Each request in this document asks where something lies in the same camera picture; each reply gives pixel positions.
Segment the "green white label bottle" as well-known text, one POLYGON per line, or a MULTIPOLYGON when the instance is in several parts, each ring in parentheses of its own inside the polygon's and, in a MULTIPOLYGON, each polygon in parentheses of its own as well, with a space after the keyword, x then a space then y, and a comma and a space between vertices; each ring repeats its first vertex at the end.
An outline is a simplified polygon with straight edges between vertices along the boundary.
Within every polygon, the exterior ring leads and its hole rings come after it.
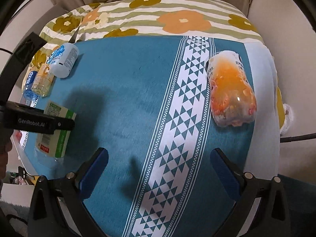
MULTIPOLYGON (((75 120, 76 113, 49 101, 46 105, 44 113, 49 116, 58 116, 66 119, 75 120)), ((55 130, 54 134, 38 134, 36 137, 35 148, 47 156, 54 158, 63 158, 68 144, 71 131, 55 130)))

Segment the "white blue label bottle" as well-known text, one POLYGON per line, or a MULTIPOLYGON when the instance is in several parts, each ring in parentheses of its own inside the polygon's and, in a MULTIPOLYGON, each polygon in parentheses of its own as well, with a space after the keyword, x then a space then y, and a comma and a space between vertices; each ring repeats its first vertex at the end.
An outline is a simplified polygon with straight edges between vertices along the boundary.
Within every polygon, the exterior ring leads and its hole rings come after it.
POLYGON ((67 78, 79 55, 79 49, 73 43, 64 43, 48 58, 51 73, 57 78, 67 78))

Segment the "floral striped quilt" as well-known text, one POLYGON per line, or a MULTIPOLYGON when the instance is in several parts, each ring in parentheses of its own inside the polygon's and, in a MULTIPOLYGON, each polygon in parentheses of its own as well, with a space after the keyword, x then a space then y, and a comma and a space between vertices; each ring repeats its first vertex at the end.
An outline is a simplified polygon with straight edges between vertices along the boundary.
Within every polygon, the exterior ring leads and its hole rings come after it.
POLYGON ((211 89, 205 64, 211 56, 231 50, 241 56, 253 88, 256 130, 279 130, 277 75, 273 57, 244 14, 219 0, 122 0, 78 7, 45 24, 46 44, 33 56, 23 82, 39 71, 50 55, 68 43, 80 27, 74 45, 75 63, 90 55, 90 65, 78 74, 105 76, 118 95, 142 90, 157 92, 154 112, 159 129, 174 135, 217 124, 211 114, 211 89))

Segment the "teal patterned table cloth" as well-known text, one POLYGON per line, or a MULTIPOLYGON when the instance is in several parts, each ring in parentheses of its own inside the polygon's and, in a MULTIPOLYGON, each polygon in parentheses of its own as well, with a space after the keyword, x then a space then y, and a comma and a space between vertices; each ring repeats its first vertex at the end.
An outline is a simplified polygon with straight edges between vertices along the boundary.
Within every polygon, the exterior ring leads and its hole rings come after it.
POLYGON ((77 43, 79 58, 49 100, 76 114, 62 162, 25 152, 49 179, 76 171, 99 147, 109 162, 85 206, 108 236, 210 236, 233 206, 211 163, 220 148, 261 179, 277 174, 280 130, 273 57, 261 43, 128 36, 77 43), (205 62, 229 50, 257 100, 254 122, 218 127, 205 62))

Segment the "blue label water bottle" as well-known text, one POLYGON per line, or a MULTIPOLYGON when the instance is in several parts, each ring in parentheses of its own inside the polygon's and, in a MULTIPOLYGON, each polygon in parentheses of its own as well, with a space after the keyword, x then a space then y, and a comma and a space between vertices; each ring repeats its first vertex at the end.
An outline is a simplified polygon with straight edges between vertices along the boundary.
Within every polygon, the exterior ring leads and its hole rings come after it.
POLYGON ((32 85, 34 83, 37 71, 31 71, 26 79, 25 86, 23 88, 23 97, 28 101, 35 101, 37 99, 36 93, 32 91, 32 85))

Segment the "orange patterned plastic bottle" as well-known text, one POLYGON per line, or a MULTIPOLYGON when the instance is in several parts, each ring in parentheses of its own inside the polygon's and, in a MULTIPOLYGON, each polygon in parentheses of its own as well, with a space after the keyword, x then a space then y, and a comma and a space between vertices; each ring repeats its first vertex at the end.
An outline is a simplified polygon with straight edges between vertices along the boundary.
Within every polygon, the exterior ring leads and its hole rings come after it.
POLYGON ((224 50, 211 56, 205 64, 211 89, 210 107, 219 127, 242 126, 256 118, 257 101, 241 56, 224 50))

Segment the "yellow clear small bottle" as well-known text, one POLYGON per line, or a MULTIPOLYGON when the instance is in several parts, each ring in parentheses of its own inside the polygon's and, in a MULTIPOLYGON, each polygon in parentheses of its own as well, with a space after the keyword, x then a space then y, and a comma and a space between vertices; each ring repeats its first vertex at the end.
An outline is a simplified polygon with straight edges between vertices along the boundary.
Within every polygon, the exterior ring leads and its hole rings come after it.
POLYGON ((32 92, 41 97, 47 97, 54 80, 54 74, 50 70, 50 65, 42 64, 32 84, 32 92))

